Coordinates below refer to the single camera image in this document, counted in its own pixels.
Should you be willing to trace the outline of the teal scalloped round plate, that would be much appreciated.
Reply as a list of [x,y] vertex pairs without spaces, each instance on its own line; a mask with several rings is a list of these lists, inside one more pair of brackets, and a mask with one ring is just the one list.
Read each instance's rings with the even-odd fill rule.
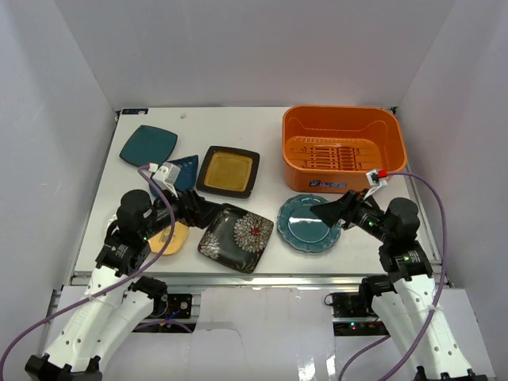
[[341,236],[341,227],[328,227],[310,211],[311,206],[327,202],[314,194],[299,194],[287,199],[277,217],[282,239],[300,252],[318,254],[332,248]]

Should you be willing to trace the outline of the black floral square plate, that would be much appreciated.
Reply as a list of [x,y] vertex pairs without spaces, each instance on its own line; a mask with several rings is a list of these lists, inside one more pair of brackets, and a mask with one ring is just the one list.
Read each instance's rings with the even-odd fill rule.
[[224,204],[198,243],[198,252],[234,271],[252,274],[274,229],[274,222]]

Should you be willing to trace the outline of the black and amber square plate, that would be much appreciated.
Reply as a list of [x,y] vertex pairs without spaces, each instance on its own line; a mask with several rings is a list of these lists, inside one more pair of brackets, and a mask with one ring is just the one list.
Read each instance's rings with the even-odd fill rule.
[[196,188],[210,194],[249,198],[257,177],[260,154],[241,148],[210,146]]

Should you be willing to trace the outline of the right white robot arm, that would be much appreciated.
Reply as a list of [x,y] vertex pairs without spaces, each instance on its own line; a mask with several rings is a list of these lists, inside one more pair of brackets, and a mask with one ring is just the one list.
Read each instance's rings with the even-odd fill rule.
[[381,244],[379,260],[386,273],[362,280],[358,305],[367,316],[380,318],[402,355],[384,379],[403,366],[410,367],[415,380],[487,379],[461,352],[440,307],[442,286],[417,239],[420,220],[414,202],[394,198],[381,210],[373,198],[350,190],[310,210],[328,227],[358,227]]

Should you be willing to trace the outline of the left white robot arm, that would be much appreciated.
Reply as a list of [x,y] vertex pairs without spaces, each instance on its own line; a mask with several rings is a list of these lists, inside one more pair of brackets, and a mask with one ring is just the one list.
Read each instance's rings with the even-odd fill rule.
[[195,191],[178,198],[165,192],[156,199],[145,190],[124,194],[82,299],[69,306],[72,316],[44,354],[28,359],[31,379],[102,379],[136,326],[167,309],[166,284],[141,274],[152,251],[149,239],[177,221],[204,229],[224,208]]

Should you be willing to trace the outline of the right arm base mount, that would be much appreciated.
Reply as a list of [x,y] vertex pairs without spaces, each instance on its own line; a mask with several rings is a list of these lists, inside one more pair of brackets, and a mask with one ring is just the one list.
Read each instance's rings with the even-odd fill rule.
[[330,307],[335,318],[373,318],[375,313],[366,307],[358,293],[334,292],[327,294],[323,302]]

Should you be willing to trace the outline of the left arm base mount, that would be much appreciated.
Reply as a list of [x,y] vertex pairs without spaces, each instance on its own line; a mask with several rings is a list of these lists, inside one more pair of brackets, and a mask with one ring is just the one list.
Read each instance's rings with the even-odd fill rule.
[[165,294],[154,301],[154,308],[149,317],[164,320],[189,319],[192,302],[192,294]]

